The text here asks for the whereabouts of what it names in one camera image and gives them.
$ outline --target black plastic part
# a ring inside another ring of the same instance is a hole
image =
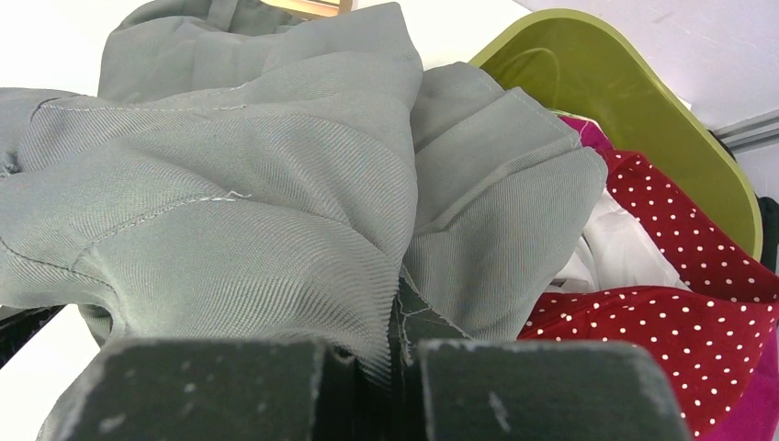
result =
[[[354,380],[354,359],[318,341],[123,342],[79,378],[75,424],[53,432],[62,441],[349,441]]]
[[[687,441],[649,354],[600,343],[419,345],[425,421],[410,440]]]

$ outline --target white stitching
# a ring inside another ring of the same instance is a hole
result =
[[[227,90],[220,90],[218,92],[211,92],[211,93],[208,93],[208,94],[205,94],[205,95],[176,96],[176,97],[170,97],[170,98],[166,98],[166,99],[161,99],[158,102],[167,104],[167,103],[173,103],[175,101],[181,101],[181,100],[184,100],[184,99],[200,99],[200,98],[206,98],[206,97],[209,97],[209,96],[219,96],[219,95],[223,95],[223,94],[227,94],[227,93],[233,92],[235,90],[243,89],[244,87],[248,86],[250,83],[251,82],[243,83],[242,85],[239,85],[237,87],[233,87],[233,88],[230,88],[230,89],[227,89]]]
[[[241,104],[240,106],[233,107],[214,107],[214,108],[144,108],[144,107],[95,107],[95,108],[75,108],[75,107],[60,107],[44,104],[41,108],[56,108],[58,110],[65,110],[68,112],[99,112],[106,110],[119,110],[125,112],[192,112],[203,110],[237,110],[239,108],[246,108],[247,105]]]
[[[90,243],[88,243],[75,257],[73,260],[73,263],[70,265],[69,270],[74,271],[76,266],[78,265],[79,260],[89,252],[92,248],[94,248],[96,245],[100,244],[101,242],[105,241],[106,239],[113,237],[120,232],[124,232],[127,229],[130,229],[132,227],[136,227],[138,225],[141,225],[142,223],[146,221],[150,221],[154,218],[157,218],[169,211],[173,211],[174,209],[178,209],[181,207],[184,207],[185,205],[194,204],[195,202],[237,202],[239,199],[234,198],[224,198],[224,197],[202,197],[202,198],[191,198],[183,201],[176,202],[172,205],[169,205],[165,207],[164,209],[155,209],[151,212],[147,212],[143,215],[140,215],[140,217],[136,218],[135,220],[131,221],[130,223],[126,223],[124,225],[121,225],[111,231],[105,232],[99,236],[97,236],[95,239],[93,239]]]

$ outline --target clothing pile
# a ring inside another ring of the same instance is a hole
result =
[[[97,97],[0,89],[0,153],[0,304],[101,344],[322,337],[387,388],[402,273],[472,338],[643,346],[695,436],[776,426],[773,271],[593,121],[424,71],[397,5],[156,0]]]

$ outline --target seam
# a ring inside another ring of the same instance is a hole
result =
[[[244,87],[248,86],[249,84],[250,84],[250,82],[246,82],[246,83],[243,83],[242,85],[239,85],[237,87],[231,87],[229,89],[223,89],[223,90],[220,90],[218,92],[210,92],[210,93],[202,94],[202,95],[177,96],[177,97],[172,97],[172,98],[168,98],[168,99],[161,99],[161,100],[159,100],[157,102],[161,103],[161,104],[167,104],[167,103],[174,103],[176,101],[182,101],[182,100],[185,100],[185,99],[199,99],[199,98],[206,98],[206,97],[209,97],[209,96],[219,96],[219,95],[228,94],[228,93],[236,91],[236,90],[241,90]]]
[[[55,108],[57,110],[64,110],[67,112],[102,112],[107,110],[117,110],[123,112],[192,112],[203,110],[237,110],[240,108],[247,108],[248,105],[241,104],[240,106],[232,107],[192,107],[192,108],[145,108],[145,107],[94,107],[94,108],[76,108],[76,107],[62,107],[52,106],[44,104],[41,108]]]
[[[228,196],[234,195],[236,193],[231,192],[228,194]],[[154,218],[157,218],[169,211],[173,211],[174,209],[179,209],[181,207],[194,204],[196,202],[237,202],[239,199],[235,198],[226,198],[226,197],[199,197],[199,198],[188,198],[184,200],[178,200],[177,202],[174,202],[170,205],[167,205],[161,209],[153,209],[152,211],[148,211],[144,214],[141,214],[139,217],[130,220],[128,222],[125,222],[124,224],[121,224],[108,232],[105,232],[96,238],[92,239],[90,243],[88,243],[75,257],[73,260],[73,263],[68,268],[69,271],[74,272],[76,266],[78,265],[78,262],[81,260],[82,257],[84,257],[85,254],[87,254],[90,250],[95,248],[98,244],[105,241],[106,239],[113,237],[121,232],[124,232],[132,227],[136,227],[138,225],[141,225],[142,223],[146,221],[151,221]]]
[[[49,262],[43,262],[41,260],[36,260],[36,259],[30,258],[30,257],[27,257],[25,255],[22,255],[20,253],[17,253],[13,249],[11,249],[10,246],[8,246],[6,241],[3,240],[2,236],[0,236],[0,246],[2,246],[6,250],[6,252],[8,254],[11,254],[12,256],[14,256],[17,259],[21,259],[21,260],[24,260],[24,261],[27,261],[27,262],[31,262],[31,263],[37,264],[37,265],[47,266],[49,268],[54,268],[54,269],[58,269],[58,270],[61,270],[61,271],[66,271],[66,272],[74,274],[76,276],[84,277],[84,278],[86,278],[88,280],[96,282],[99,285],[101,285],[103,288],[106,288],[106,289],[110,290],[111,293],[114,295],[114,300],[115,301],[119,300],[119,297],[117,296],[117,291],[114,289],[114,287],[110,286],[108,283],[104,282],[103,280],[100,280],[100,279],[94,278],[94,277],[90,277],[90,276],[88,276],[86,274],[79,273],[78,271],[73,271],[72,269],[65,268],[64,266],[57,266],[55,264],[50,264]]]

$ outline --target polka dot garment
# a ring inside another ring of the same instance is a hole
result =
[[[599,152],[607,188],[692,292],[664,287],[546,293],[520,339],[626,341],[665,370],[694,436],[727,417],[779,312],[779,278],[741,251],[640,153]]]

